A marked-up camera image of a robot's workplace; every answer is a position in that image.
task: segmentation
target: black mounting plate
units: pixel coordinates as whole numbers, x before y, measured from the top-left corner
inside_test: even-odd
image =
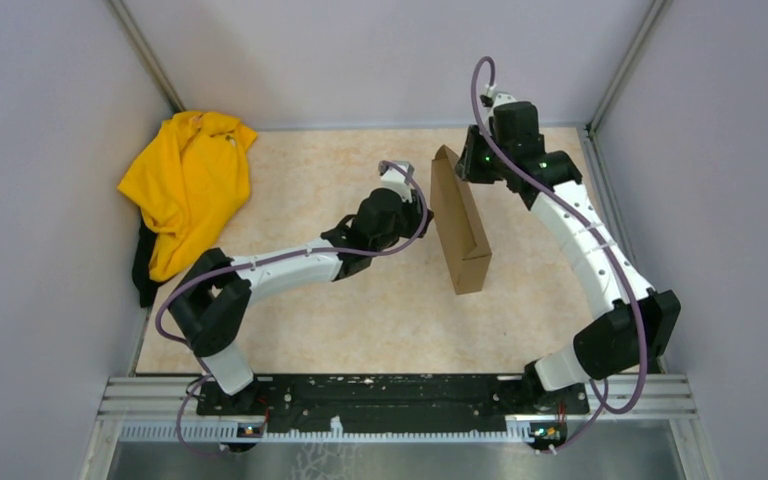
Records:
[[[336,416],[346,433],[498,432],[506,429],[506,415],[554,413],[537,411],[523,398],[521,377],[259,374],[242,396],[229,397],[216,382],[206,383],[197,413],[263,415],[268,405],[273,433],[327,432]],[[589,412],[584,393],[583,385],[569,389],[563,397],[567,414]]]

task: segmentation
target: yellow garment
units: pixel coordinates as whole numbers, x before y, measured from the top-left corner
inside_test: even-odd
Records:
[[[246,150],[257,138],[238,118],[183,112],[163,122],[134,160],[119,191],[139,205],[157,232],[149,277],[168,280],[219,238],[249,198]]]

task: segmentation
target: gray floor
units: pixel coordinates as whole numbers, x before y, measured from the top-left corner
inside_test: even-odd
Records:
[[[110,480],[681,479],[667,422],[597,424],[557,457],[525,445],[264,444],[204,459],[175,443],[120,443]]]

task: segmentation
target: beige table surface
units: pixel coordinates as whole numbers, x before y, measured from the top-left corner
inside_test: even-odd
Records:
[[[216,245],[253,255],[318,237],[378,187],[382,159],[411,161],[428,195],[434,153],[442,144],[460,152],[465,132],[262,133],[249,151],[251,199]],[[567,151],[587,178],[575,129],[543,133],[547,150]],[[354,277],[250,306],[237,344],[255,372],[517,372],[569,342],[591,319],[554,239],[502,184],[473,192],[493,250],[482,292],[454,294],[432,223],[424,239]],[[160,289],[155,308],[179,281]],[[186,347],[157,334],[153,318],[137,371],[199,371]],[[163,324],[178,334],[168,313]]]

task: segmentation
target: table top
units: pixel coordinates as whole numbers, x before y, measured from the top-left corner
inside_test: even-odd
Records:
[[[543,133],[547,150],[565,150],[588,183],[576,130]],[[460,151],[465,136],[460,128],[262,133],[248,155],[252,196],[216,246],[241,256],[313,240],[379,185],[379,160],[412,162],[428,196],[435,152],[442,144]],[[472,190],[493,250],[483,291],[454,294],[432,223],[424,239],[351,278],[250,306],[236,342],[254,371],[517,372],[568,343],[592,319],[560,248],[503,185]],[[161,287],[155,308],[182,276]],[[185,346],[157,334],[153,319],[154,311],[137,372],[199,371]],[[163,325],[179,332],[168,313]]]

